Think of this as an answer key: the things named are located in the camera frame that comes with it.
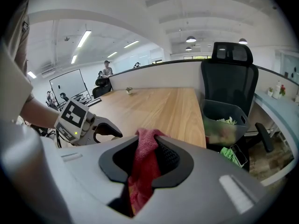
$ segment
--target wooden desk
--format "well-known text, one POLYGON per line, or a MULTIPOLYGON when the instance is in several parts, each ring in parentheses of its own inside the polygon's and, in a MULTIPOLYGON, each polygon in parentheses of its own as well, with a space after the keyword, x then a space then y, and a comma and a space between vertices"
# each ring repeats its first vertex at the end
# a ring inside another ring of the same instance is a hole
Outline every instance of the wooden desk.
MULTIPOLYGON (((112 91, 89 111, 111 120, 123 136, 134 135, 140 127, 159 129, 164 134, 206 147, 205 131, 193 88, 159 88, 112 91)), ((99 141, 113 136, 97 135, 99 141)))

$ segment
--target red cloth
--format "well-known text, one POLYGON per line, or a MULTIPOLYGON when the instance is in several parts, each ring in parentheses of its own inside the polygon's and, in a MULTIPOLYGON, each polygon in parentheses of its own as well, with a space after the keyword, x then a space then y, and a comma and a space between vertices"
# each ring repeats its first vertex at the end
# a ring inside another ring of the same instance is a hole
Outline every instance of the red cloth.
POLYGON ((134 214, 137 214, 153 194, 152 181, 161 176, 154 152, 158 148, 154 136, 165 136, 165 134, 157 129, 143 128, 138 129, 135 134, 139 135, 139 141, 128 186, 132 210, 134 214))

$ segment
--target white ceiling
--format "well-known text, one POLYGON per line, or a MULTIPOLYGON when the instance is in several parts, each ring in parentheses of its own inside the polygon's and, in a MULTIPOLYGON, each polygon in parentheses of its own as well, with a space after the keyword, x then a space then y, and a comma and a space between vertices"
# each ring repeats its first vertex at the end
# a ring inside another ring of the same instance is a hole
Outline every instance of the white ceiling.
POLYGON ((121 55, 135 48, 137 44, 126 49, 124 46, 136 40, 139 40, 138 45, 149 42, 123 28, 97 21, 65 19, 36 23, 30 26, 28 37, 28 69, 34 74, 53 68, 65 69, 72 66, 74 55, 77 55, 74 65, 104 61, 115 51, 121 55), (77 48, 86 30, 92 33, 84 45, 77 48))
MULTIPOLYGON (((82 11, 91 10, 92 6, 85 1, 82 11)), ((196 45, 201 45, 200 49, 194 50, 196 52, 211 52, 213 47, 206 47, 208 44, 215 41, 238 42, 242 37, 247 39, 249 45, 261 45, 263 40, 273 45, 277 28, 272 26, 280 16, 278 10, 272 8, 275 4, 271 0, 97 0, 101 1, 105 1, 105 7, 99 6, 99 10, 102 9, 101 12, 107 15, 109 9, 120 7, 120 3, 123 3, 123 8, 127 6, 125 1, 140 7, 146 17, 154 20, 167 34, 173 54, 184 53, 186 46, 195 45, 185 42, 190 35, 197 38, 196 45)), ((133 20, 134 14, 131 13, 128 9, 126 14, 122 10, 119 15, 111 12, 111 16, 121 19, 125 15, 133 20)), ((134 20, 136 27, 139 25, 137 23, 138 20, 134 20)), ((145 25, 140 21, 138 31, 142 28, 145 29, 145 25)), ((78 55, 76 63, 103 61, 114 51, 118 51, 117 58, 126 52, 123 48, 125 44, 140 40, 139 46, 151 40, 151 37, 147 38, 98 21, 62 19, 36 23, 30 27, 28 65, 39 74, 52 67, 70 66, 73 55, 78 55), (91 30, 92 34, 81 49, 76 49, 86 29, 91 30)))

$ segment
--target potted plant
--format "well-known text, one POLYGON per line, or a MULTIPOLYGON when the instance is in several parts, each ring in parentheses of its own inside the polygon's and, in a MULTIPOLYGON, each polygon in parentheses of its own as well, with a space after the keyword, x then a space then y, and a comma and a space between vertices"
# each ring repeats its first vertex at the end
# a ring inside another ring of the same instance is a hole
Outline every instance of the potted plant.
POLYGON ((133 89, 132 87, 127 87, 126 88, 126 91, 127 91, 128 95, 132 94, 132 89, 133 89))
POLYGON ((284 95, 285 95, 285 87, 282 84, 281 87, 280 87, 280 92, 279 92, 279 97, 278 98, 281 98, 281 96, 284 96, 284 95))
POLYGON ((272 95, 273 95, 273 88, 269 88, 268 89, 268 95, 270 96, 270 97, 272 97, 272 95))

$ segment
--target trash bin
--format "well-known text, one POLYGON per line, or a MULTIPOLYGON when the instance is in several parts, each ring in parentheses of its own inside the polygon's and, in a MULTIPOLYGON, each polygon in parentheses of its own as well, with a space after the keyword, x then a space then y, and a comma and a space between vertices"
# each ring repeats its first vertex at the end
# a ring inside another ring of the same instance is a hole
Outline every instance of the trash bin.
POLYGON ((206 143, 230 147, 235 144, 249 129, 250 124, 243 110, 223 102, 203 100, 200 106, 204 123, 206 143), (232 117, 236 124, 227 124, 220 119, 232 117))

